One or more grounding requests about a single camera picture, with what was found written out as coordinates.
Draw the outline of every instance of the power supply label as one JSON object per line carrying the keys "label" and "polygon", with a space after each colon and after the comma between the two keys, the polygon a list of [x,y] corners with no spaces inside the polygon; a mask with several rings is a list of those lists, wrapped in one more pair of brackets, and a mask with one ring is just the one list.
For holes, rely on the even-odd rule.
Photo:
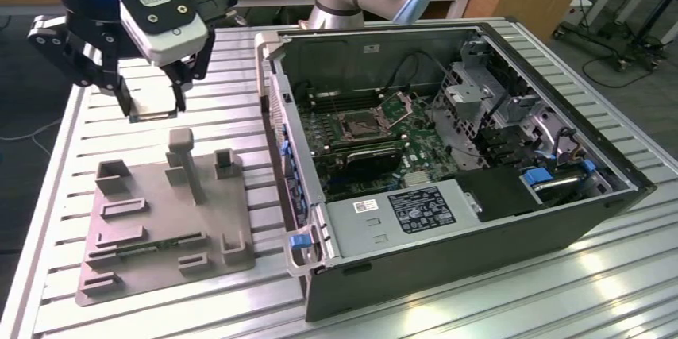
{"label": "power supply label", "polygon": [[406,233],[422,232],[456,222],[438,187],[390,195],[388,201]]}

